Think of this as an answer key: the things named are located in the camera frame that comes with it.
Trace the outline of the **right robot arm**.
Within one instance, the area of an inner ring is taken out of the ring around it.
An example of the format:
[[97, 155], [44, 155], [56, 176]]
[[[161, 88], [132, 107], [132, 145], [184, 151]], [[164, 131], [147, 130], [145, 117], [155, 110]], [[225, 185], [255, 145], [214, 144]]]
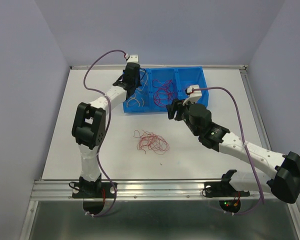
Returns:
[[297, 153], [273, 152], [243, 142], [229, 129], [214, 123], [212, 113], [203, 104], [174, 99], [166, 109], [170, 120], [183, 121], [206, 148], [244, 161], [262, 172], [252, 177], [236, 172], [233, 177], [220, 182], [223, 194], [262, 190], [285, 203], [296, 202], [300, 194], [300, 156]]

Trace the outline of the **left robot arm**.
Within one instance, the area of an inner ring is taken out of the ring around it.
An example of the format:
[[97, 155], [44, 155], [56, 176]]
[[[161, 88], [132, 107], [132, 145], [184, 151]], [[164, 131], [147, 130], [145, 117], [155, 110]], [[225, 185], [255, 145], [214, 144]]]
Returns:
[[78, 144], [81, 157], [81, 173], [78, 182], [69, 184], [75, 199], [100, 198], [103, 196], [102, 173], [98, 164], [98, 151], [103, 143], [111, 111], [131, 97], [141, 86], [140, 65], [126, 64], [123, 74], [102, 96], [90, 103], [77, 106], [71, 130]]

